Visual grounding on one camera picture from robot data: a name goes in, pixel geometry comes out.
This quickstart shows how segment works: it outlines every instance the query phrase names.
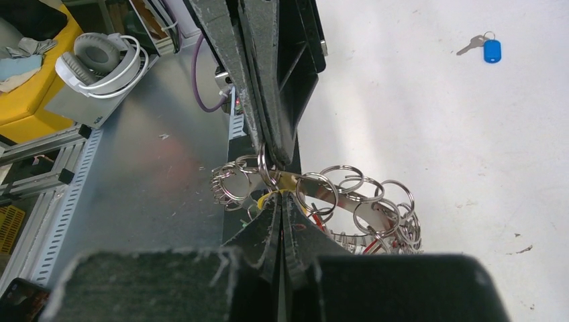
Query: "white headphones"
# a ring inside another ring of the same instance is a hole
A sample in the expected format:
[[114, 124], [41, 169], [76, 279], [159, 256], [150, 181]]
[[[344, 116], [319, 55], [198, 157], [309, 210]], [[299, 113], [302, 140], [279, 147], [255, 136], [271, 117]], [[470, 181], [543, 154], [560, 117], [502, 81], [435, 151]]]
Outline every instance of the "white headphones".
[[[127, 40], [132, 40], [136, 49]], [[148, 53], [131, 36], [83, 34], [75, 40], [73, 51], [57, 58], [55, 71], [74, 91], [96, 99], [125, 93], [140, 81], [148, 67]], [[142, 68], [141, 51], [145, 58]], [[122, 60], [121, 52], [126, 52]]]

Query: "key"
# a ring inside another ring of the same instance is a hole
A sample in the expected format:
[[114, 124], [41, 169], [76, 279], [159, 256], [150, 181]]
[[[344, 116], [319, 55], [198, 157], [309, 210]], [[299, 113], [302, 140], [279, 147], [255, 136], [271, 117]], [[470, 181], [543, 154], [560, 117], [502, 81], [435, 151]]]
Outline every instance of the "key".
[[489, 38], [486, 38], [482, 35], [478, 35], [478, 36], [474, 36], [472, 37], [472, 39], [470, 40], [470, 43], [468, 44], [467, 47], [464, 47], [463, 49], [459, 50], [456, 55], [460, 56], [462, 54], [465, 54], [467, 51], [473, 49], [473, 48], [478, 48], [478, 47], [482, 47], [484, 45], [484, 43], [488, 40]]

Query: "blue key tag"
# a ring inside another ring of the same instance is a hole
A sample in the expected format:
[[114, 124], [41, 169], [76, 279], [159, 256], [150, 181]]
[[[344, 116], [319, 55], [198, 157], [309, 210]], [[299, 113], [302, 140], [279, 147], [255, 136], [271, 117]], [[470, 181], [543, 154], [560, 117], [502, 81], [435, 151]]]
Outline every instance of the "blue key tag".
[[494, 39], [489, 39], [484, 42], [484, 61], [490, 64], [495, 64], [502, 59], [502, 45], [500, 42], [496, 40], [496, 36], [494, 35]]

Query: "gray ear pad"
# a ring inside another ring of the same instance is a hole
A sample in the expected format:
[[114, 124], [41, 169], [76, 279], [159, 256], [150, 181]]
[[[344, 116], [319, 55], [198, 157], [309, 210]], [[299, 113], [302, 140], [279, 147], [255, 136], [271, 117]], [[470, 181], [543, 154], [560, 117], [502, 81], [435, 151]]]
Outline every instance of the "gray ear pad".
[[83, 34], [75, 40], [75, 56], [96, 73], [108, 74], [121, 62], [121, 53], [113, 43], [99, 36]]
[[65, 52], [61, 55], [61, 59], [83, 84], [93, 85], [99, 80], [74, 54]]

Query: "yellow plastic basket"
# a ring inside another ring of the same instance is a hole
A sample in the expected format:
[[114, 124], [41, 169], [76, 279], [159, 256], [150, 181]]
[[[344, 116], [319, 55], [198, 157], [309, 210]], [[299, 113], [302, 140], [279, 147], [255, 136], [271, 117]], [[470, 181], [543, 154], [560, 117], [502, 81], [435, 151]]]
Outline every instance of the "yellow plastic basket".
[[25, 211], [14, 206], [0, 207], [0, 254], [10, 254], [24, 216]]

